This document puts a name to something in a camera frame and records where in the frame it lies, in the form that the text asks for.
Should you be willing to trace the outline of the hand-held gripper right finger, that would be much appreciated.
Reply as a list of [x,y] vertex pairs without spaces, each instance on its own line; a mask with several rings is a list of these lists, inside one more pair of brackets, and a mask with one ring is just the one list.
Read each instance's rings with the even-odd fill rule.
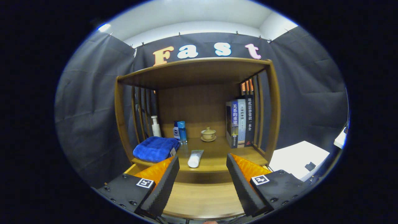
[[270,171],[229,153],[226,166],[246,216],[258,216],[285,207],[309,188],[283,169]]

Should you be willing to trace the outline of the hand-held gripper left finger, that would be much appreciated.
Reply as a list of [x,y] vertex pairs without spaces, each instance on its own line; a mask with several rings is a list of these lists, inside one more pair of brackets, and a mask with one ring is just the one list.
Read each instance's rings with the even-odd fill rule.
[[97,193],[135,216],[159,218],[168,202],[179,171],[179,158],[172,156],[137,172],[133,165]]

